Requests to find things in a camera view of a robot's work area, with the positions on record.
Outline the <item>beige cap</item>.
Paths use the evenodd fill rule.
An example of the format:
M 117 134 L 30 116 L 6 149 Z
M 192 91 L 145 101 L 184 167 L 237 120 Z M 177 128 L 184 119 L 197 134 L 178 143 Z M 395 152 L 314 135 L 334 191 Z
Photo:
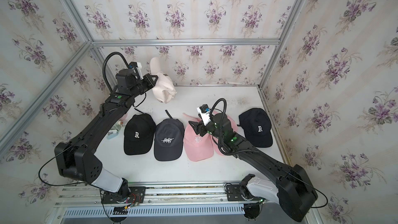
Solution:
M 177 91 L 172 79 L 162 71 L 159 58 L 154 57 L 150 60 L 150 72 L 151 75 L 158 77 L 152 88 L 154 97 L 161 103 L 169 103 L 176 96 Z

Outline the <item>pink cap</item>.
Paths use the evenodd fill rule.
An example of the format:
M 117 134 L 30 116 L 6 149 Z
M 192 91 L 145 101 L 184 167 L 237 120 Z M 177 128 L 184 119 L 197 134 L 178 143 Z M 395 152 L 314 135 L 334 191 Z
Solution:
M 209 134 L 200 136 L 189 124 L 184 131 L 183 143 L 188 159 L 193 162 L 209 159 L 214 155 Z
M 227 118 L 228 118 L 229 121 L 231 122 L 231 127 L 232 127 L 233 131 L 234 131 L 234 132 L 237 132 L 237 131 L 238 131 L 238 125 L 236 124 L 236 122 L 235 122 L 229 115 L 227 115 Z M 218 154 L 218 155 L 220 155 L 220 156 L 224 156 L 224 155 L 220 152 L 220 150 L 219 150 L 219 148 L 218 148 L 218 139 L 217 139 L 217 138 L 214 138 L 214 140 L 215 140 L 215 143 L 214 143 L 213 141 L 211 141 L 211 144 L 212 144 L 212 146 L 213 146 L 214 151 L 216 152 L 216 154 Z

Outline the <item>dark grey baseball cap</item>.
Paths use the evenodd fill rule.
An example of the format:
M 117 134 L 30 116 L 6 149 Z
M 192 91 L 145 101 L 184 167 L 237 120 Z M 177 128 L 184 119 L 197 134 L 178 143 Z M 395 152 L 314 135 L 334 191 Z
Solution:
M 177 160 L 183 150 L 183 123 L 167 110 L 165 112 L 168 118 L 157 125 L 154 134 L 154 157 L 160 162 Z

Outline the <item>black cap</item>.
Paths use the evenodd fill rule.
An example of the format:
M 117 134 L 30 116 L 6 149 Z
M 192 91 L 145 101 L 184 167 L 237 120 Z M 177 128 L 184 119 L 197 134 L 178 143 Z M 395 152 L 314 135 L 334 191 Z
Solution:
M 269 148 L 273 145 L 272 123 L 265 110 L 251 108 L 238 117 L 239 125 L 244 131 L 245 138 L 252 145 L 258 148 Z
M 134 108 L 140 114 L 134 115 L 124 129 L 124 153 L 128 156 L 143 155 L 150 151 L 156 124 L 151 115 Z

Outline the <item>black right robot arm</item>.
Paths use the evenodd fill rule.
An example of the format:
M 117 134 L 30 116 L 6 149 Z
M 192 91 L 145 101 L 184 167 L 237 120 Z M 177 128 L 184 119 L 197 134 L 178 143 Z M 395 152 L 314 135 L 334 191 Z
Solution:
M 230 120 L 217 114 L 207 121 L 189 121 L 200 136 L 209 134 L 215 138 L 221 153 L 240 159 L 267 179 L 254 174 L 247 175 L 240 183 L 244 197 L 263 198 L 280 205 L 294 221 L 301 222 L 318 199 L 318 194 L 305 169 L 279 162 L 257 149 L 245 137 L 235 132 Z

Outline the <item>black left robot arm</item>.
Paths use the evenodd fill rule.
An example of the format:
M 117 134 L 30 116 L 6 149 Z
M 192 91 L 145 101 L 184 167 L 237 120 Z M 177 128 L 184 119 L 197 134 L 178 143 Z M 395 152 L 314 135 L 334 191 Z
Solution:
M 117 85 L 100 105 L 98 114 L 69 143 L 58 144 L 55 156 L 61 176 L 125 198 L 130 193 L 127 180 L 103 168 L 95 152 L 111 127 L 133 106 L 136 97 L 156 85 L 158 76 L 140 76 L 136 69 L 128 68 L 121 70 L 116 79 Z

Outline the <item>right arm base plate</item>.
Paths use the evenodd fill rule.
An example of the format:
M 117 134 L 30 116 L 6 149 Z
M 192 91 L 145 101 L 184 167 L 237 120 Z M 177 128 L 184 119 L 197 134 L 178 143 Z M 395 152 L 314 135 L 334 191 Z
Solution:
M 267 199 L 254 197 L 249 192 L 241 189 L 239 184 L 225 183 L 224 191 L 227 195 L 228 202 L 251 201 L 251 202 L 268 202 Z

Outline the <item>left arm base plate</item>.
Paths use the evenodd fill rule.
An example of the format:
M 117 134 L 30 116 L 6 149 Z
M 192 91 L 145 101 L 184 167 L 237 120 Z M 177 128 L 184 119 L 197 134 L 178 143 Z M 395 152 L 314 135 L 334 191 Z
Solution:
M 128 190 L 121 189 L 119 192 L 104 191 L 102 194 L 102 204 L 140 204 L 143 203 L 146 187 L 128 187 Z

